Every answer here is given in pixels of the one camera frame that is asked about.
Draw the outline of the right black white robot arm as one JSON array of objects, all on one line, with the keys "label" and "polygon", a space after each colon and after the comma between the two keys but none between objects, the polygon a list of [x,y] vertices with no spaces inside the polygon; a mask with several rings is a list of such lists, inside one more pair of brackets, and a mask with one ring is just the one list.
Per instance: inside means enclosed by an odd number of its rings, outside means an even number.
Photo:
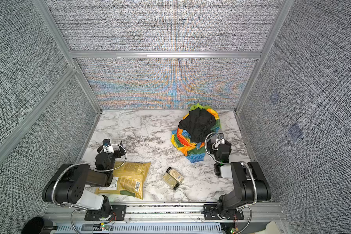
[{"label": "right black white robot arm", "polygon": [[258,162],[230,162],[232,145],[223,134],[210,133],[204,143],[206,154],[215,163],[215,175],[233,182],[233,190],[221,195],[215,205],[203,206],[206,220],[242,220],[244,208],[271,200],[271,188]]}]

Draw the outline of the black cloth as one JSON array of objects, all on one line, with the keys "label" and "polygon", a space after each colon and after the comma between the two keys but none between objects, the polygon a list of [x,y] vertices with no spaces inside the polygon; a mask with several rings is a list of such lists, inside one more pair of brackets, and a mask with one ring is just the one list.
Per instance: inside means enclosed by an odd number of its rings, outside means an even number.
[{"label": "black cloth", "polygon": [[189,115],[178,124],[179,129],[185,130],[191,142],[204,142],[216,125],[216,118],[206,109],[197,108],[189,111]]}]

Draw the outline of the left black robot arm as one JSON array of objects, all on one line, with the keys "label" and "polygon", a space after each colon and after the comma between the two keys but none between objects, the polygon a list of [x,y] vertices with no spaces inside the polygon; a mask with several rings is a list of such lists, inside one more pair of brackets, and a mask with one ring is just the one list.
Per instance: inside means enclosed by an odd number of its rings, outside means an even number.
[{"label": "left black robot arm", "polygon": [[117,184],[113,172],[127,161],[123,143],[112,144],[104,139],[98,148],[95,168],[89,164],[63,164],[49,180],[42,192],[44,202],[60,207],[79,208],[86,212],[86,221],[122,220],[126,206],[115,208],[109,198],[85,189],[86,185],[108,188]]}]

